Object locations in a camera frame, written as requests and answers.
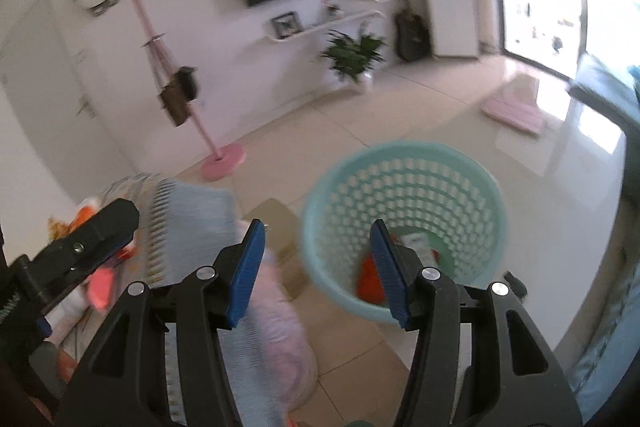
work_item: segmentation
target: metal bolt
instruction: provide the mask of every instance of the metal bolt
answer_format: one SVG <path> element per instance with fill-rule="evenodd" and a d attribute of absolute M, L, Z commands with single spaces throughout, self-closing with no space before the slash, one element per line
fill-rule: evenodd
<path fill-rule="evenodd" d="M 203 266 L 201 268 L 198 268 L 198 271 L 196 272 L 196 277 L 201 281 L 206 281 L 208 279 L 211 279 L 215 274 L 216 274 L 216 271 L 212 267 Z"/>
<path fill-rule="evenodd" d="M 494 282 L 491 285 L 491 291 L 496 295 L 505 296 L 509 293 L 509 287 L 504 282 Z"/>
<path fill-rule="evenodd" d="M 440 278 L 440 272 L 436 268 L 430 266 L 422 269 L 422 277 L 428 281 L 436 281 Z"/>
<path fill-rule="evenodd" d="M 127 288 L 127 292 L 129 292 L 129 295 L 133 295 L 134 297 L 136 295 L 140 295 L 144 293 L 144 291 L 145 291 L 145 284 L 140 281 L 132 282 Z"/>

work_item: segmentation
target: green leaves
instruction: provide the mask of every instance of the green leaves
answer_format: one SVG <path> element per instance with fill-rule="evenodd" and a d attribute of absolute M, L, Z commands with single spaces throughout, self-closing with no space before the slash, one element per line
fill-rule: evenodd
<path fill-rule="evenodd" d="M 358 75 L 370 70 L 374 62 L 385 61 L 378 53 L 378 50 L 386 45 L 385 41 L 371 33 L 363 33 L 357 40 L 335 30 L 330 31 L 328 35 L 330 45 L 320 56 L 333 61 L 331 69 L 338 73 L 340 79 L 350 76 L 353 82 L 357 82 Z"/>

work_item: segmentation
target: door handle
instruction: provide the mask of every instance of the door handle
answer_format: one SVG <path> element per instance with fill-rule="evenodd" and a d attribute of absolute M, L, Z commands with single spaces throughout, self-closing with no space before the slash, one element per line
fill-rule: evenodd
<path fill-rule="evenodd" d="M 91 103 L 89 102 L 87 97 L 85 97 L 85 95 L 82 95 L 80 97 L 80 109 L 78 109 L 76 116 L 80 116 L 80 113 L 82 113 L 82 111 L 87 111 L 89 118 L 95 118 L 94 108 L 91 107 Z"/>

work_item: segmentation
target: pink coat rack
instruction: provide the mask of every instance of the pink coat rack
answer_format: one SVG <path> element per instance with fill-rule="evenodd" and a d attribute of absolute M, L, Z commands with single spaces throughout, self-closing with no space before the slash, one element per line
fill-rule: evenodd
<path fill-rule="evenodd" d="M 169 54 L 167 48 L 162 42 L 161 36 L 159 36 L 153 29 L 151 21 L 149 19 L 146 10 L 142 6 L 142 0 L 131 0 L 133 7 L 140 19 L 140 23 L 145 31 L 146 38 L 149 42 L 154 42 L 156 52 L 159 58 L 159 64 L 161 64 L 164 73 L 167 78 L 170 78 L 178 68 Z M 193 103 L 187 104 L 189 115 L 191 120 L 196 126 L 198 133 L 202 136 L 211 154 L 204 160 L 200 167 L 200 175 L 206 181 L 215 181 L 224 178 L 231 174 L 236 167 L 238 167 L 246 158 L 246 153 L 242 146 L 238 143 L 230 143 L 224 147 L 216 147 L 213 140 L 209 136 L 209 133 L 204 128 L 202 120 L 198 115 Z"/>

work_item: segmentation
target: teal plastic basket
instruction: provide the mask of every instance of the teal plastic basket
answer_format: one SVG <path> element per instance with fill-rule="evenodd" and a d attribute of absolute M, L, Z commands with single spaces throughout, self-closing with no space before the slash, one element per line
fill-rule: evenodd
<path fill-rule="evenodd" d="M 369 229 L 426 231 L 439 268 L 454 281 L 486 288 L 507 236 L 495 179 L 462 153 L 430 142 L 367 148 L 331 169 L 306 200 L 302 259 L 313 282 L 354 315 L 394 323 L 387 307 L 358 299 L 355 288 Z"/>

